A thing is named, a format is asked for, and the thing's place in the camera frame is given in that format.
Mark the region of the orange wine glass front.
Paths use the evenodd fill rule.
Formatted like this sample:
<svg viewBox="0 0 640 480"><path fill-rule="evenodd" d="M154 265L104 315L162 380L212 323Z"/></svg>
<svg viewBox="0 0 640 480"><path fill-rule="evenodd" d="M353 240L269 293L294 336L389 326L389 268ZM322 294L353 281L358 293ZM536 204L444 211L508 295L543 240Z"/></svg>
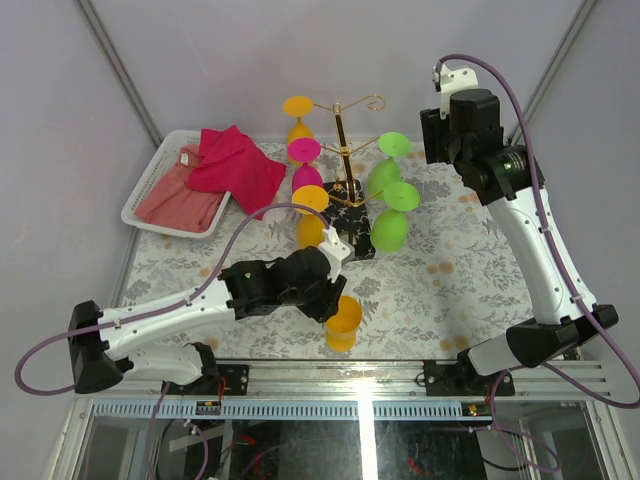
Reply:
<svg viewBox="0 0 640 480"><path fill-rule="evenodd" d="M362 318L360 303L350 296L341 296L337 313L325 323L327 346L336 352L351 350Z"/></svg>

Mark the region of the magenta plastic wine glass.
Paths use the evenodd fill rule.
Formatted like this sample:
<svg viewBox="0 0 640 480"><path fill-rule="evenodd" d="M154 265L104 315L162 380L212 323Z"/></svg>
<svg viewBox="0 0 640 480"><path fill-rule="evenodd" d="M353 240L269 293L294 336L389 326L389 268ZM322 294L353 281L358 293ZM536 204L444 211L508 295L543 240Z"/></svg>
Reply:
<svg viewBox="0 0 640 480"><path fill-rule="evenodd" d="M321 145L311 137L300 137L287 148L288 156L299 163L292 177L292 191L305 186L323 186L321 174L312 165L321 153Z"/></svg>

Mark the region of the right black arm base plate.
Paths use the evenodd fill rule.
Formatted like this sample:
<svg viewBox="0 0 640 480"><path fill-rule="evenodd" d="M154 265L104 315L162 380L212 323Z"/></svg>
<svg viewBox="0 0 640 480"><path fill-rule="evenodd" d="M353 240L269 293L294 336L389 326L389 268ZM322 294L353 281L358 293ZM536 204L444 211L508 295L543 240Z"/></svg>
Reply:
<svg viewBox="0 0 640 480"><path fill-rule="evenodd" d="M479 375L462 361L425 360L423 373L429 397L487 397L498 378Z"/></svg>

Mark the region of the orange plastic wine glass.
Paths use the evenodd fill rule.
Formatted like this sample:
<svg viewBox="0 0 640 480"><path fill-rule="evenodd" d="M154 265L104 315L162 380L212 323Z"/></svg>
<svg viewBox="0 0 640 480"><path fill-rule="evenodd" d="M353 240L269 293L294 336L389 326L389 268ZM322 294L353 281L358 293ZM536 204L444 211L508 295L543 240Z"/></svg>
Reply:
<svg viewBox="0 0 640 480"><path fill-rule="evenodd" d="M303 118L312 112L313 107L312 100L305 96L291 96L283 102L283 112L295 120L287 136L287 146L299 138L314 137L312 130L303 122Z"/></svg>

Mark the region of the green wine glass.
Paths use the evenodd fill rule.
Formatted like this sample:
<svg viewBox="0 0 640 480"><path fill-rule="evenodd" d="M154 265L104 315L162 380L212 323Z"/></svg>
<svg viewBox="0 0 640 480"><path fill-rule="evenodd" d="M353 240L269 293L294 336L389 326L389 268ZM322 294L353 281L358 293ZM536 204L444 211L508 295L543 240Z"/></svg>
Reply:
<svg viewBox="0 0 640 480"><path fill-rule="evenodd" d="M376 218L370 240L378 251L396 252L402 248L408 235L406 213L417 208L420 194L413 185L397 181L386 186L383 200L387 209Z"/></svg>
<svg viewBox="0 0 640 480"><path fill-rule="evenodd" d="M374 167L369 177L368 190L373 196L379 195L388 184L401 180L396 160L411 151L411 142L402 133L387 132L379 137L378 147L387 158Z"/></svg>

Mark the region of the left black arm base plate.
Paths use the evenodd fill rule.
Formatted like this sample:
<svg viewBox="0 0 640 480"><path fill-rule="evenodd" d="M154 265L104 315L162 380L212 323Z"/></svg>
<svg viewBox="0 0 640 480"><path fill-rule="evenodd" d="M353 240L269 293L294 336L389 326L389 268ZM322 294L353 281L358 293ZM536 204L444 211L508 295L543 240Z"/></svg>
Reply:
<svg viewBox="0 0 640 480"><path fill-rule="evenodd" d="M248 364L218 364L218 376L200 377L186 386L180 386L172 382L164 382L163 387L168 387L168 395L179 396L246 396L249 386L250 366Z"/></svg>

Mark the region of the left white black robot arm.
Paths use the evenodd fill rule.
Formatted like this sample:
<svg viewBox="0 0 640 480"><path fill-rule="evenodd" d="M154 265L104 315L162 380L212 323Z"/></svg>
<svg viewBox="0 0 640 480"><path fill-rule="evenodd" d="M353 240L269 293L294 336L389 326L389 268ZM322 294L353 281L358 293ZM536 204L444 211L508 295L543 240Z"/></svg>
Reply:
<svg viewBox="0 0 640 480"><path fill-rule="evenodd" d="M193 291L134 307L102 310L92 300L80 303L68 329L73 389L93 394L146 378L208 394L219 381L211 348L189 341L185 351L171 351L157 341L213 323L264 317L283 306L322 324L338 311L346 285L341 270L352 255L338 242L322 243L273 261L237 262Z"/></svg>

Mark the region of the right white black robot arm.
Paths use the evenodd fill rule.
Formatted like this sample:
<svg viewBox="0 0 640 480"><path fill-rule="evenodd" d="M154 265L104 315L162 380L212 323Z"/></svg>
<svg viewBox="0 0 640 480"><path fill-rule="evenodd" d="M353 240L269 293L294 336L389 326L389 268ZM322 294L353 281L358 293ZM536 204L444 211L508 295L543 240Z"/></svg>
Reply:
<svg viewBox="0 0 640 480"><path fill-rule="evenodd" d="M537 367L616 325L615 307L596 300L562 239L547 239L556 223L544 178L525 146L505 144L498 97L483 88L443 92L440 107L421 111L420 119L428 162L452 165L488 209L517 260L533 312L460 353L458 387L478 394L492 375Z"/></svg>

